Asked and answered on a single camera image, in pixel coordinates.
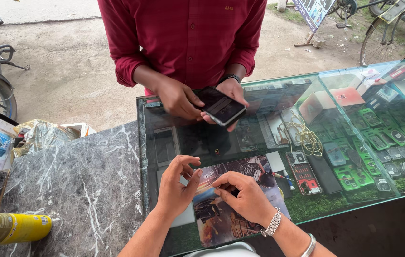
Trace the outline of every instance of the marble countertop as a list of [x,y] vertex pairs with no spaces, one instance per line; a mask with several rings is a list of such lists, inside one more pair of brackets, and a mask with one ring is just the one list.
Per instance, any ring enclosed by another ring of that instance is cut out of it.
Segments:
[[1,212],[49,215],[41,241],[0,257],[117,256],[143,220],[137,122],[15,159]]

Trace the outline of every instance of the glass counter top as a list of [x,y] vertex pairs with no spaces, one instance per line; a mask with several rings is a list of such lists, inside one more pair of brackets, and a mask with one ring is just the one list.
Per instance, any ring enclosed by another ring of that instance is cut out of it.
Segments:
[[[405,60],[242,86],[250,107],[231,133],[172,117],[156,96],[137,98],[143,213],[155,207],[158,178],[176,154],[199,156],[207,167],[277,151],[295,190],[275,180],[295,224],[405,196]],[[309,195],[294,176],[286,153],[299,150],[320,193]],[[170,229],[161,255],[199,249],[193,222]]]

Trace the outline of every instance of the dirt ground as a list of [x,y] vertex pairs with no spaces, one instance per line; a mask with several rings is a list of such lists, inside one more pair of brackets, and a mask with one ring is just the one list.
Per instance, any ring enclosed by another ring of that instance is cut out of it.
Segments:
[[[327,46],[295,48],[304,42],[308,26],[266,10],[256,67],[244,81],[358,66],[360,44],[349,42],[350,31],[336,31],[334,20],[324,23],[330,33],[321,34],[335,36]],[[144,94],[143,88],[117,83],[101,19],[0,26],[0,44],[14,46],[15,63],[31,65],[29,71],[3,67],[16,88],[18,122],[86,122],[101,131],[136,120],[135,98]]]

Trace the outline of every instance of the rolled-up sleeve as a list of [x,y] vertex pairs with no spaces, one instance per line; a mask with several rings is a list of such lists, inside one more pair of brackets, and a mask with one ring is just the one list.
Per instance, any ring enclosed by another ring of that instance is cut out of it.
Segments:
[[258,49],[261,24],[266,10],[267,0],[257,0],[250,10],[244,24],[236,32],[235,49],[227,62],[241,64],[246,69],[245,76],[250,76],[255,68],[255,53]]
[[139,50],[134,18],[121,0],[98,0],[104,28],[108,36],[109,51],[115,63],[117,82],[134,86],[133,73],[139,65],[149,65]]

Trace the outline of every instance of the banner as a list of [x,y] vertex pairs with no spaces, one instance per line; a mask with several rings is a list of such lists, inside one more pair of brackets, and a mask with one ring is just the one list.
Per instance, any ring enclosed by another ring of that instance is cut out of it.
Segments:
[[293,2],[315,33],[336,0],[293,0]]

